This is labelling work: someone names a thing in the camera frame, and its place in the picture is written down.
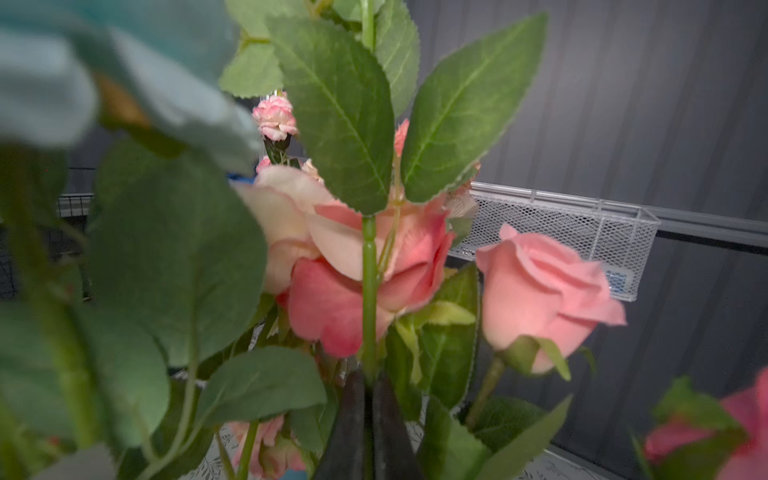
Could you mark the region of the pale pink rose stem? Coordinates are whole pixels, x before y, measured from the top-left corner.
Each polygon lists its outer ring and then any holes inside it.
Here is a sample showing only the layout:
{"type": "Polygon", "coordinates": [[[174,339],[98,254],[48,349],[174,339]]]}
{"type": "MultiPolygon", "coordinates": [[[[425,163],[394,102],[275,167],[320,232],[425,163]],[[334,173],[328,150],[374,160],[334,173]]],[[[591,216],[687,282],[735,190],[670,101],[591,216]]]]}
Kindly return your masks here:
{"type": "Polygon", "coordinates": [[[492,360],[465,418],[468,429],[476,427],[506,369],[526,376],[555,370],[569,380],[567,359],[593,331],[626,323],[599,262],[508,224],[499,238],[475,254],[483,275],[480,326],[492,360]]]}

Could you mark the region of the small pink rose spray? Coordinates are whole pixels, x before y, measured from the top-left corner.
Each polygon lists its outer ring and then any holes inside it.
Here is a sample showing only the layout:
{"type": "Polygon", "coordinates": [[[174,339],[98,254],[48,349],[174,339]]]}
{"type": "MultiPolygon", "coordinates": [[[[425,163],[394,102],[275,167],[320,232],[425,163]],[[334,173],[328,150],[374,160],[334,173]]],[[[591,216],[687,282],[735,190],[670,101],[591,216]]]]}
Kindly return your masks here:
{"type": "MultiPolygon", "coordinates": [[[[264,291],[276,300],[285,300],[296,262],[320,256],[307,218],[315,213],[317,204],[330,202],[332,196],[308,168],[296,168],[278,159],[282,145],[299,134],[293,106],[286,95],[275,94],[261,100],[252,117],[264,143],[277,152],[260,160],[252,183],[234,181],[232,186],[266,238],[264,291]]],[[[305,468],[293,439],[280,433],[283,426],[282,415],[258,425],[248,466],[252,478],[278,479],[289,470],[305,468]]]]}

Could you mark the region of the magenta pink rose stem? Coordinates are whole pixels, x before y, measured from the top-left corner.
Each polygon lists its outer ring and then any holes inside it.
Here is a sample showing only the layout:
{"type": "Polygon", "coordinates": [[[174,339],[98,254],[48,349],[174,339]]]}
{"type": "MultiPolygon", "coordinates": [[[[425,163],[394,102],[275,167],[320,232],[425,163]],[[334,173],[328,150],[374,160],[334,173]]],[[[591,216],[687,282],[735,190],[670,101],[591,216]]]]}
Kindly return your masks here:
{"type": "Polygon", "coordinates": [[[718,400],[676,379],[652,411],[655,428],[632,437],[646,479],[765,479],[767,370],[718,400]]]}

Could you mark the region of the pale blue hydrangea stem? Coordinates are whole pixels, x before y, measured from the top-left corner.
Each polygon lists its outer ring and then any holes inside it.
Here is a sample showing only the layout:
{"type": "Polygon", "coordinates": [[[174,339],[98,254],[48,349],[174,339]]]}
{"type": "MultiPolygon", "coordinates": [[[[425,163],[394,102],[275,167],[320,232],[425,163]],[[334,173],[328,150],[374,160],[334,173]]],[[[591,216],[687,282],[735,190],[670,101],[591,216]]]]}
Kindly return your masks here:
{"type": "Polygon", "coordinates": [[[1,221],[21,280],[1,305],[1,475],[157,479],[223,424],[322,405],[278,346],[200,365],[262,314],[262,229],[229,181],[262,150],[218,80],[241,29],[222,1],[5,1],[1,221]],[[94,167],[85,233],[45,162],[94,167]],[[57,226],[82,247],[54,261],[57,226]]]}

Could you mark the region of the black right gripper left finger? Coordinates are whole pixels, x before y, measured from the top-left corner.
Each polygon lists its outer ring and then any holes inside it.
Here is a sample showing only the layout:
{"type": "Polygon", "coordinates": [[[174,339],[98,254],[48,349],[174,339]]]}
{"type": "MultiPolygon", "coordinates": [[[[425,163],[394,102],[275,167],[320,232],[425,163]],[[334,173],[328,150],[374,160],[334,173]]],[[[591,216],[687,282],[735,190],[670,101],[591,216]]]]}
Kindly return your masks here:
{"type": "Polygon", "coordinates": [[[350,373],[339,409],[314,480],[362,480],[364,478],[366,384],[362,371],[350,373]]]}

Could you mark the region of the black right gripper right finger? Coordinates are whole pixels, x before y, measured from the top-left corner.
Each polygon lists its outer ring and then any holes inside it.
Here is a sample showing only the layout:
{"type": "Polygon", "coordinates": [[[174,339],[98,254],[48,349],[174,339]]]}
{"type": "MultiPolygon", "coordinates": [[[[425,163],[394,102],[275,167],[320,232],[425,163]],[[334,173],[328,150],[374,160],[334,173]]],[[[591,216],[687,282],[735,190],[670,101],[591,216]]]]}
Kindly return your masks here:
{"type": "Polygon", "coordinates": [[[381,480],[424,479],[392,382],[380,373],[372,387],[373,473],[381,480]]]}

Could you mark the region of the green leafy flower stem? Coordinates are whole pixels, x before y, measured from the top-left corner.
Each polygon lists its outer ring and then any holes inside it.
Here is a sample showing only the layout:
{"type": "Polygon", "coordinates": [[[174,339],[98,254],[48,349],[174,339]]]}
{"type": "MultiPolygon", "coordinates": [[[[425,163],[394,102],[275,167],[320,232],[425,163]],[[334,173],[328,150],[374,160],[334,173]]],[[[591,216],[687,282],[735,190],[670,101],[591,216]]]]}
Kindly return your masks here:
{"type": "Polygon", "coordinates": [[[363,344],[367,377],[378,373],[377,292],[396,234],[375,245],[376,216],[391,205],[453,198],[516,116],[541,63],[550,19],[540,12],[497,29],[444,57],[408,87],[409,127],[400,133],[394,73],[396,25],[384,5],[360,6],[358,33],[322,11],[265,12],[266,43],[281,76],[310,171],[362,217],[363,344]]]}

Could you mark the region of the large pink cream rose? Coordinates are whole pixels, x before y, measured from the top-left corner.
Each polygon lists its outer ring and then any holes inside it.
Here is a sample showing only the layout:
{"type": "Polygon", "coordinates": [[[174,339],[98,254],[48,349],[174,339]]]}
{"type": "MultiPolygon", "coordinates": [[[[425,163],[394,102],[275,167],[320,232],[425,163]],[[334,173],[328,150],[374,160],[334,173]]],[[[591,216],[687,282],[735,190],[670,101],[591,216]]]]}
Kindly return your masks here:
{"type": "MultiPolygon", "coordinates": [[[[264,289],[286,310],[304,341],[332,357],[358,353],[363,344],[362,217],[334,198],[311,174],[288,166],[264,168],[236,194],[264,231],[268,246],[264,289]]],[[[396,234],[377,292],[376,334],[420,310],[444,279],[456,234],[448,221],[474,208],[467,197],[440,195],[427,204],[391,205],[376,216],[377,252],[396,234]]]]}

